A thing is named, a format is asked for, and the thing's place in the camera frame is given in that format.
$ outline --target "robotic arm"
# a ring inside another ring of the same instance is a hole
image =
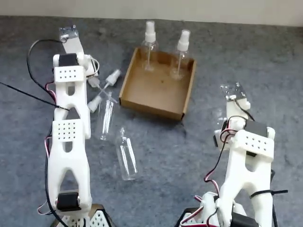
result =
[[[59,214],[80,219],[80,222],[85,219],[85,223],[89,223],[92,203],[89,164],[85,152],[85,139],[90,138],[86,95],[88,62],[89,59],[82,53],[55,55],[53,58],[56,102],[65,109],[56,108],[54,111],[53,144],[48,160],[48,191],[52,208]],[[72,96],[68,95],[70,86],[75,88]],[[72,107],[75,107],[80,118],[66,120],[66,109]],[[67,142],[72,142],[70,152],[65,150]],[[74,174],[79,188],[61,192],[61,183],[68,170]]]
[[[207,192],[200,197],[200,215],[187,213],[176,226],[271,227],[275,130],[253,119],[239,83],[222,85],[221,89],[227,101],[227,118],[214,132],[214,140],[221,152],[229,150],[225,182],[219,194]],[[250,195],[254,218],[247,217],[242,205],[234,200],[241,189]]]

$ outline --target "white wall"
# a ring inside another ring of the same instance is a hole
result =
[[[303,26],[303,0],[0,0],[0,15]]]

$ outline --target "open cardboard tray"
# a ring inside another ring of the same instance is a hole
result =
[[[119,100],[121,106],[137,111],[182,120],[184,117],[196,71],[196,61],[190,59],[182,68],[186,76],[174,80],[169,75],[172,55],[156,52],[158,62],[154,70],[145,71],[139,48],[136,48],[127,70]]]

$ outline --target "clear plastic bottle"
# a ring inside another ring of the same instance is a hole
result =
[[[177,49],[173,53],[171,58],[171,65],[170,65],[170,76],[173,79],[182,79],[186,75],[186,68],[189,62],[189,30],[182,30],[181,37],[179,39]]]
[[[109,140],[114,136],[113,115],[115,103],[111,96],[112,93],[109,92],[106,102],[101,102],[99,105],[96,136],[100,140]]]
[[[155,22],[146,22],[145,40],[142,42],[140,52],[143,60],[143,68],[146,71],[153,71],[157,62],[157,50],[159,45],[156,40]]]
[[[116,151],[123,180],[134,180],[138,176],[138,166],[130,138],[122,127],[116,138]]]

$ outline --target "gray carpet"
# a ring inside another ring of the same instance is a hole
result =
[[[143,40],[143,20],[0,17],[0,80],[44,99],[50,98],[27,73],[26,53],[41,38],[57,38],[58,27],[76,24],[86,53],[101,63],[101,78],[116,68],[125,74],[133,50]],[[272,189],[288,189],[274,203],[280,226],[303,222],[303,31],[295,27],[157,20],[160,49],[171,51],[181,29],[192,32],[190,51],[197,60],[188,113],[174,123],[124,108],[116,125],[124,125],[140,158],[142,176],[124,182],[110,143],[92,137],[86,143],[91,195],[102,203],[119,227],[172,227],[182,211],[198,206],[195,194],[214,190],[203,182],[219,152],[212,135],[216,118],[225,108],[219,85],[239,81],[257,121],[276,130]],[[57,44],[41,44],[32,56],[36,78],[52,80],[52,56]],[[113,88],[118,97],[123,80]],[[88,88],[88,99],[97,94]],[[44,136],[53,108],[6,87],[0,87],[0,220],[1,226],[47,227],[53,217],[39,216],[45,201]],[[92,129],[96,114],[91,116]],[[214,178],[224,181],[228,154],[224,153]],[[249,198],[238,199],[252,215]]]

